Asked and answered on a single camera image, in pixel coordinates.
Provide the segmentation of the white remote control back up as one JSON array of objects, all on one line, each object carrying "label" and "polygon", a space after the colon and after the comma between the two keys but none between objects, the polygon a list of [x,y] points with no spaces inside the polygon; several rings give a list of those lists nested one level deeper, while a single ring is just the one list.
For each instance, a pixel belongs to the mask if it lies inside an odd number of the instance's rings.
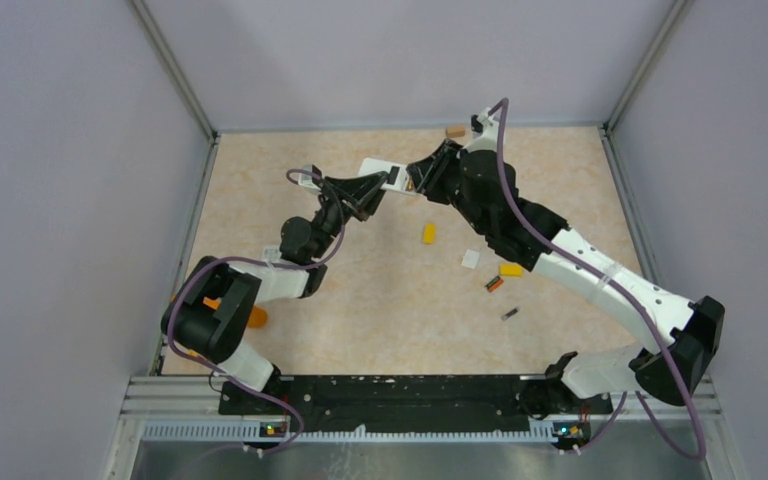
[{"label": "white remote control back up", "polygon": [[417,194],[407,165],[375,158],[365,158],[358,170],[360,176],[382,174],[382,190],[414,196]]}]

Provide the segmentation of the white battery cover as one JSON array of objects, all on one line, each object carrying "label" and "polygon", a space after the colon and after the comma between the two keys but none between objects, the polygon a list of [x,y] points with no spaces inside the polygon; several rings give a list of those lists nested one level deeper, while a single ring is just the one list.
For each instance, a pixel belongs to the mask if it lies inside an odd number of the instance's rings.
[{"label": "white battery cover", "polygon": [[465,268],[474,270],[480,261],[481,253],[478,250],[467,249],[462,257],[461,265]]}]

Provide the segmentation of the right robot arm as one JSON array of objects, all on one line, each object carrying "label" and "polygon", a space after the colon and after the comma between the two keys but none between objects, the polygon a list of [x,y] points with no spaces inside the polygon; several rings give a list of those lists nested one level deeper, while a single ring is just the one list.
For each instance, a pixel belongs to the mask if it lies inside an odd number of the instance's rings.
[{"label": "right robot arm", "polygon": [[493,150],[444,141],[407,166],[419,194],[453,206],[501,258],[578,293],[635,338],[601,353],[564,355],[546,375],[549,404],[572,412],[586,398],[639,391],[683,406],[716,354],[723,305],[656,286],[587,242],[547,207],[518,195],[516,171]]}]

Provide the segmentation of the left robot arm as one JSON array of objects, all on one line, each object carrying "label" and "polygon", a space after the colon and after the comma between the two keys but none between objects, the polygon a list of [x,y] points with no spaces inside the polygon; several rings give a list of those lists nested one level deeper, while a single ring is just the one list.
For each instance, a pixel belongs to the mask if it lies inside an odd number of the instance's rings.
[{"label": "left robot arm", "polygon": [[294,216],[280,231],[279,257],[203,257],[175,294],[161,320],[173,353],[234,379],[243,401],[257,413],[279,404],[279,369],[244,339],[255,308],[274,300],[313,295],[327,262],[345,237],[347,223],[367,220],[385,194],[389,173],[337,179],[309,166],[287,179],[313,191],[319,208],[310,219]]}]

